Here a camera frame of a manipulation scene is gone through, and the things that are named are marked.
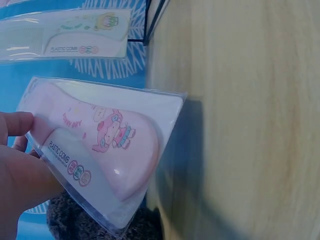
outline fuzzy fabric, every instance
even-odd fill
[[[52,199],[47,224],[56,240],[118,240],[96,223],[67,192]],[[159,211],[140,208],[122,240],[162,240]]]

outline finger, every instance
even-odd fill
[[[38,153],[36,152],[36,150],[32,149],[31,152],[29,152],[29,155],[36,157],[37,159],[40,158],[40,156],[38,155]]]
[[[34,208],[63,191],[41,159],[7,146],[0,146],[0,152],[15,183],[17,204],[22,211]]]
[[[30,112],[1,113],[8,136],[25,135],[32,127],[34,116]]]
[[[13,149],[16,149],[20,152],[25,152],[28,146],[28,139],[26,136],[17,136],[14,140]]]

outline blue display board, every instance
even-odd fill
[[[145,0],[30,0],[0,9],[0,19],[15,15],[63,9],[132,9],[130,39],[142,39],[145,26]],[[135,88],[145,86],[146,48],[141,42],[129,42],[127,57],[115,59],[65,59],[26,61],[0,65],[0,111],[15,111],[32,76],[61,77],[103,82]],[[22,214],[17,240],[53,240],[47,224],[48,203]]]

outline comb teeth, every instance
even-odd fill
[[[44,28],[7,28],[0,33],[0,51],[9,56],[22,53],[42,54]]]

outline clear plastic blister pack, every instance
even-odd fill
[[[87,213],[121,238],[146,194],[185,94],[33,77],[17,111],[29,142]]]
[[[19,4],[26,1],[29,1],[29,0],[0,0],[0,8],[6,7],[12,4]]]
[[[0,62],[127,54],[131,9],[31,12],[0,20]]]

